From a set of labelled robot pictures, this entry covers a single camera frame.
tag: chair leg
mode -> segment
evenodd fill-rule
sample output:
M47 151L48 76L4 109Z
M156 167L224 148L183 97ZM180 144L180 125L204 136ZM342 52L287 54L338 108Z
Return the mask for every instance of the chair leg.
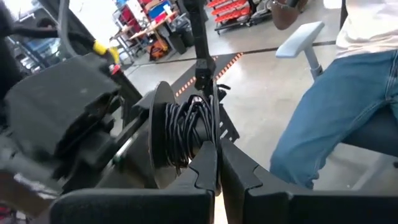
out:
M396 161L396 157L388 155L380 155L379 159L366 170L366 172L359 178L357 183L351 188L352 190L364 190L371 181L377 178L383 170L391 166Z

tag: hazard tape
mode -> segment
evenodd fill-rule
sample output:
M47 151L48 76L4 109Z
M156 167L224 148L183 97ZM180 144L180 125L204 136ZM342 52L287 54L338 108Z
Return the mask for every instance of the hazard tape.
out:
M231 68L231 66L239 59L241 58L243 55L243 53L238 53L236 54L236 56L220 71L220 73L215 77L215 80L219 80L225 73L226 71ZM189 79L189 81L184 84L179 91L177 91L175 93L175 97L180 96L190 85L194 85L196 82L197 78L196 77L192 77L191 79Z

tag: red shelving unit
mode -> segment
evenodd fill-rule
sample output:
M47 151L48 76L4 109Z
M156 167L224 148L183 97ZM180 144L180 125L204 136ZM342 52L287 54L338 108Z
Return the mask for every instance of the red shelving unit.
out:
M214 10L211 12L216 16L215 21L217 27L215 31L220 34L221 29L229 28L232 26L239 26L246 24L250 26L250 15L252 14L252 8L254 3L252 0L210 0L207 4L208 7L212 7ZM247 19L238 20L242 16L248 16Z

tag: gray chair armrest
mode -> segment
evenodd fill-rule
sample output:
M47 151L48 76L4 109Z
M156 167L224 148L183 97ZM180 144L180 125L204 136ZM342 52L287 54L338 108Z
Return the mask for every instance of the gray chair armrest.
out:
M277 58L295 58L299 53L312 46L324 28L323 22L312 22L301 25L277 50Z

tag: white shirt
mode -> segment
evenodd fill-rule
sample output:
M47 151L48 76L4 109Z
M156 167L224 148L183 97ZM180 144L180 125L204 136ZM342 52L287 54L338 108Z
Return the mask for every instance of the white shirt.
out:
M337 58L398 49L398 0L346 0Z

